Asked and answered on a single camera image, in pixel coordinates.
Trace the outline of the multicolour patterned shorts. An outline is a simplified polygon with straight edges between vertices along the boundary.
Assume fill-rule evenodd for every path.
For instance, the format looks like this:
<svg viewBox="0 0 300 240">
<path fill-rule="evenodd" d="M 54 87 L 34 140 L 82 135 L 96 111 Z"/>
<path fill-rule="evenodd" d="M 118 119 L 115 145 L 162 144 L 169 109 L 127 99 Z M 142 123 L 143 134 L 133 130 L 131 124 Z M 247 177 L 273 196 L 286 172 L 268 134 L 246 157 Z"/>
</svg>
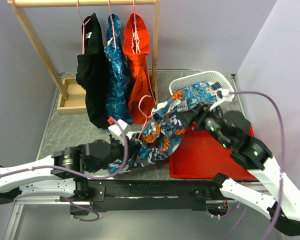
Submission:
<svg viewBox="0 0 300 240">
<path fill-rule="evenodd" d="M 133 168 L 143 168 L 167 159 L 178 148 L 186 131 L 177 114 L 192 110 L 200 101 L 189 91 L 179 90 L 166 101 L 158 103 L 144 129 L 131 137 L 131 142 L 136 143 L 139 149 L 128 158 L 127 163 L 119 159 L 110 163 L 108 171 L 113 174 L 123 167 L 119 173 L 124 174 Z"/>
</svg>

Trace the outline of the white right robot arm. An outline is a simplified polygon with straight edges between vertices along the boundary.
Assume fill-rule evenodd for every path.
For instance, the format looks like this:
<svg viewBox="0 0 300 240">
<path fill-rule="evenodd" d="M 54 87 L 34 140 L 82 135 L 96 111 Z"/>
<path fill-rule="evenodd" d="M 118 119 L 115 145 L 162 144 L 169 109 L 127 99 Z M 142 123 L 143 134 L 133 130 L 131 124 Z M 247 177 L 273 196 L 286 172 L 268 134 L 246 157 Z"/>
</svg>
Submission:
<svg viewBox="0 0 300 240">
<path fill-rule="evenodd" d="M 256 177 L 269 193 L 258 192 L 217 173 L 208 188 L 212 198 L 224 196 L 241 202 L 263 214 L 282 234 L 300 236 L 300 190 L 281 170 L 269 148 L 249 134 L 251 123 L 240 111 L 223 113 L 220 108 L 209 110 L 200 103 L 176 115 L 184 127 L 194 125 L 194 131 L 206 131 L 230 149 L 230 158 Z"/>
</svg>

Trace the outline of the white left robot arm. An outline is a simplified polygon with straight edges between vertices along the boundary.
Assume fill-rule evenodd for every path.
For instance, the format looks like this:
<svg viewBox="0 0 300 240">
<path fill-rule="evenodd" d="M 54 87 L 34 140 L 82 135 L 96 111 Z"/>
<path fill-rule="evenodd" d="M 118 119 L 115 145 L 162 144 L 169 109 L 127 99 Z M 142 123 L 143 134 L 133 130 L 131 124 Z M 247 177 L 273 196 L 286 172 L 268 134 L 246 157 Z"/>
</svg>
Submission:
<svg viewBox="0 0 300 240">
<path fill-rule="evenodd" d="M 115 163 L 122 165 L 125 153 L 131 158 L 140 146 L 130 139 L 127 146 L 115 138 L 110 142 L 99 139 L 67 147 L 34 162 L 0 166 L 0 205 L 37 196 L 84 201 L 91 194 L 88 181 L 93 179 L 87 173 L 105 170 Z"/>
</svg>

